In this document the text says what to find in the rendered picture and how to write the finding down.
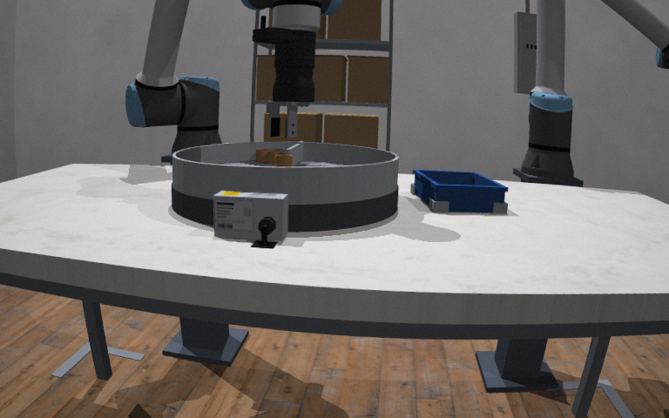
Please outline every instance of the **wall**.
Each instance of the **wall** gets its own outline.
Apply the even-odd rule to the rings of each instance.
[[[529,97],[512,92],[513,14],[524,1],[395,2],[391,151],[400,171],[517,179],[511,172],[527,151]],[[669,1],[643,3],[669,24]],[[154,2],[9,4],[0,6],[0,181],[71,163],[157,164],[175,127],[132,128],[124,105],[142,68]],[[601,1],[568,0],[566,9],[576,177],[669,204],[669,71]],[[192,1],[186,18],[176,73],[220,81],[225,142],[249,140],[253,17],[228,0]]]

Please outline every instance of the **power supply box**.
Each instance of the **power supply box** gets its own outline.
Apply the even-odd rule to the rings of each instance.
[[[214,236],[229,239],[267,239],[280,242],[288,234],[288,195],[230,192],[214,195]]]

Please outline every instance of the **robotic arm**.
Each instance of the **robotic arm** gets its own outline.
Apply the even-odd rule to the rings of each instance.
[[[669,70],[669,26],[638,0],[602,0],[658,46],[658,67]],[[583,185],[573,178],[573,104],[564,91],[565,0],[537,0],[537,85],[530,95],[530,143],[522,181]]]
[[[129,84],[125,107],[130,125],[177,125],[172,152],[199,145],[221,144],[220,83],[215,78],[175,76],[180,37],[189,0],[156,0],[147,40],[145,64]],[[271,28],[256,30],[254,42],[276,44],[274,105],[288,105],[296,122],[296,106],[314,101],[314,47],[320,15],[333,14],[342,0],[242,0],[250,9],[273,7]],[[290,138],[295,137],[291,129]],[[170,162],[170,156],[163,161]]]

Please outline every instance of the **white tabletop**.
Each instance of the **white tabletop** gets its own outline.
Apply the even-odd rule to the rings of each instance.
[[[669,320],[669,205],[498,180],[508,214],[429,211],[399,175],[379,224],[214,237],[171,208],[171,167],[67,165],[0,184],[0,273],[251,313],[419,324]]]

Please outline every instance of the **gray box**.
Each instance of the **gray box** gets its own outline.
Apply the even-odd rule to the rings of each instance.
[[[514,92],[530,94],[537,70],[537,15],[514,14]]]
[[[214,236],[261,239],[258,224],[267,217],[275,221],[275,229],[267,239],[283,241],[288,234],[287,194],[222,190],[214,195]]]

